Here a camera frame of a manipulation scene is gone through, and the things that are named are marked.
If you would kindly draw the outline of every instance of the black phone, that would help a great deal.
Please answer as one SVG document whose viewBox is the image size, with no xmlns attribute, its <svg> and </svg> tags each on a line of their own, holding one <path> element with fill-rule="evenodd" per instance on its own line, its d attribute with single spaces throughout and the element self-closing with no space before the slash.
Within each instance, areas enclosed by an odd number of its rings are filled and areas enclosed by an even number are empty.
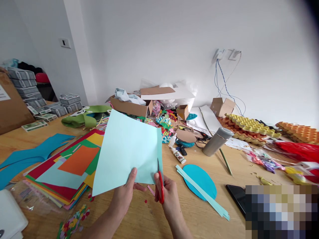
<svg viewBox="0 0 319 239">
<path fill-rule="evenodd" d="M 226 188 L 233 200 L 236 202 L 239 209 L 242 211 L 244 217 L 246 217 L 246 192 L 242 187 L 234 185 L 226 185 Z"/>
</svg>

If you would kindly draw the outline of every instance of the white glue bottle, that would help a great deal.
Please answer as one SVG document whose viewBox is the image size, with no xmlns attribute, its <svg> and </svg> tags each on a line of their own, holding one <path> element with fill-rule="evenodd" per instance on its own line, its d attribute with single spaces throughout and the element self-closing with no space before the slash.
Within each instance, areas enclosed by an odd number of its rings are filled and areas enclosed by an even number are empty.
<svg viewBox="0 0 319 239">
<path fill-rule="evenodd" d="M 175 144 L 175 142 L 176 142 L 176 133 L 170 138 L 170 141 L 169 141 L 169 143 L 168 143 L 168 146 L 169 146 L 169 147 L 173 147 L 174 144 Z"/>
<path fill-rule="evenodd" d="M 171 151 L 173 152 L 173 154 L 175 155 L 175 157 L 178 159 L 178 161 L 181 163 L 181 164 L 184 164 L 186 162 L 186 159 L 183 157 L 183 155 L 181 155 L 180 152 L 177 151 L 177 149 L 169 146 Z"/>
</svg>

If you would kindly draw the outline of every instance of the blue cable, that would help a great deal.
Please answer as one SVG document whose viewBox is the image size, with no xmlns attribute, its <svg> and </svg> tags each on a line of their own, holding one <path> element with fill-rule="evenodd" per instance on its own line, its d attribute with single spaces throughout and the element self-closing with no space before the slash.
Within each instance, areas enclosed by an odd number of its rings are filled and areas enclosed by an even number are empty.
<svg viewBox="0 0 319 239">
<path fill-rule="evenodd" d="M 217 76 L 217 63 L 218 63 L 218 66 L 219 66 L 220 71 L 222 72 L 222 76 L 223 76 L 223 80 L 224 80 L 224 83 L 225 83 L 225 89 L 226 89 L 227 94 L 234 100 L 236 106 L 238 107 L 238 109 L 239 109 L 239 111 L 240 111 L 240 114 L 241 114 L 242 116 L 244 116 L 244 115 L 242 114 L 241 109 L 240 109 L 239 106 L 237 105 L 235 99 L 234 99 L 233 96 L 231 96 L 231 95 L 229 94 L 229 92 L 228 92 L 228 89 L 227 89 L 227 86 L 226 86 L 225 77 L 224 77 L 222 68 L 220 67 L 219 60 L 218 60 L 218 59 L 216 60 L 216 65 L 215 65 L 215 66 L 216 66 L 216 67 L 215 67 L 215 69 L 216 69 L 216 70 L 215 70 L 215 76 Z M 221 90 L 220 90 L 219 87 L 218 87 L 218 77 L 217 77 L 217 86 L 216 86 L 216 87 L 217 87 L 217 89 L 218 89 L 219 95 L 221 96 L 221 94 L 223 94 L 223 93 L 221 93 Z"/>
</svg>

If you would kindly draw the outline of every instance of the pixelated area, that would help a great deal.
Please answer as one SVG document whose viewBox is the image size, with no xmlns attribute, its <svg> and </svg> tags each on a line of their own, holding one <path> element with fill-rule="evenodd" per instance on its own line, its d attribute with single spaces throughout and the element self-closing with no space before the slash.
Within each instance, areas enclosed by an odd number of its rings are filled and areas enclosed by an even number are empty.
<svg viewBox="0 0 319 239">
<path fill-rule="evenodd" d="M 319 238 L 318 227 L 317 186 L 246 186 L 246 238 Z"/>
</svg>

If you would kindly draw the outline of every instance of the red scissors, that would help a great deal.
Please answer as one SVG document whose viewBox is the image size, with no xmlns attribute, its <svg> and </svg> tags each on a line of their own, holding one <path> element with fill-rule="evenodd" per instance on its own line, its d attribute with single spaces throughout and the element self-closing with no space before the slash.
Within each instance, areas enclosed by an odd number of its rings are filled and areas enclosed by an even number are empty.
<svg viewBox="0 0 319 239">
<path fill-rule="evenodd" d="M 163 178 L 162 178 L 162 173 L 160 172 L 160 162 L 157 161 L 158 163 L 158 171 L 159 171 L 159 181 L 160 181 L 160 190 L 159 190 L 159 202 L 161 204 L 164 203 L 164 182 L 163 182 Z"/>
</svg>

